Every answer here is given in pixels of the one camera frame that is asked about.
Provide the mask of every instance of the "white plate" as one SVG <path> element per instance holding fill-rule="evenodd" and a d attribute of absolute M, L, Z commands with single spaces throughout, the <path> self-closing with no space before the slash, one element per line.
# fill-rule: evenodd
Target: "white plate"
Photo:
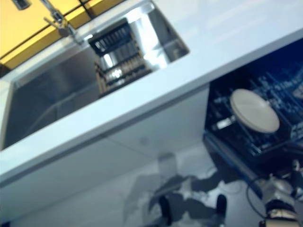
<path fill-rule="evenodd" d="M 230 103 L 236 117 L 250 129 L 262 133 L 273 133 L 279 129 L 276 112 L 256 93 L 237 89 L 232 93 Z"/>

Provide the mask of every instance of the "floor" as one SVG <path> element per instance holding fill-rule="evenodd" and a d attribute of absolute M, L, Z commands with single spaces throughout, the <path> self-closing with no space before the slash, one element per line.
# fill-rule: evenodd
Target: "floor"
<path fill-rule="evenodd" d="M 245 196 L 246 183 L 203 143 L 174 153 L 60 203 L 13 221 L 12 227 L 143 227 L 159 217 L 159 195 L 168 195 L 173 227 L 220 226 L 216 198 L 227 197 L 226 227 L 258 226 Z M 250 193 L 258 210 L 264 208 Z"/>

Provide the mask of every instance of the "black shoe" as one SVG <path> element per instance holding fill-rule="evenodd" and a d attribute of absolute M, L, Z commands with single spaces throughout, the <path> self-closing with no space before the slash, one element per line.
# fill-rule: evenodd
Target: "black shoe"
<path fill-rule="evenodd" d="M 217 198 L 217 214 L 221 214 L 225 217 L 227 209 L 227 199 L 225 195 L 220 194 Z"/>
<path fill-rule="evenodd" d="M 165 220 L 165 224 L 167 226 L 171 226 L 171 224 L 172 224 L 172 215 L 171 215 L 169 201 L 167 200 L 167 198 L 165 196 L 161 196 L 159 198 L 159 204 L 160 204 L 160 207 L 161 207 L 162 217 Z"/>

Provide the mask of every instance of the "wire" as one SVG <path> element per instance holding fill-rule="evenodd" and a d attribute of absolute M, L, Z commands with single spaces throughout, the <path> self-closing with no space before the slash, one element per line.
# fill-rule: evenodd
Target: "wire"
<path fill-rule="evenodd" d="M 255 208 L 255 206 L 252 204 L 252 202 L 251 202 L 251 200 L 250 200 L 250 197 L 249 197 L 249 189 L 251 188 L 251 185 L 252 185 L 253 183 L 255 183 L 257 180 L 260 180 L 260 179 L 261 179 L 261 177 L 257 177 L 257 178 L 255 178 L 255 179 L 253 179 L 253 180 L 247 185 L 247 188 L 246 188 L 246 198 L 247 198 L 247 201 L 248 201 L 248 203 L 250 204 L 251 208 L 254 210 L 254 212 L 255 212 L 256 214 L 258 214 L 262 219 L 266 219 L 266 217 L 263 216 L 263 215 Z"/>

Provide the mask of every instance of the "chrome faucet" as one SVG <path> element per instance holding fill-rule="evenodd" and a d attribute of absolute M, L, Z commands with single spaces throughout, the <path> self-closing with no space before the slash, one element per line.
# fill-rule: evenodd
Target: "chrome faucet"
<path fill-rule="evenodd" d="M 78 44 L 81 44 L 83 41 L 79 41 L 76 38 L 77 31 L 73 28 L 73 26 L 66 20 L 63 14 L 56 9 L 49 0 L 41 0 L 41 2 L 45 5 L 45 7 L 51 12 L 51 16 L 54 19 L 54 22 L 49 20 L 48 18 L 44 17 L 44 20 L 49 23 L 50 25 L 54 26 L 58 29 L 59 34 L 62 37 L 72 36 L 74 41 Z"/>

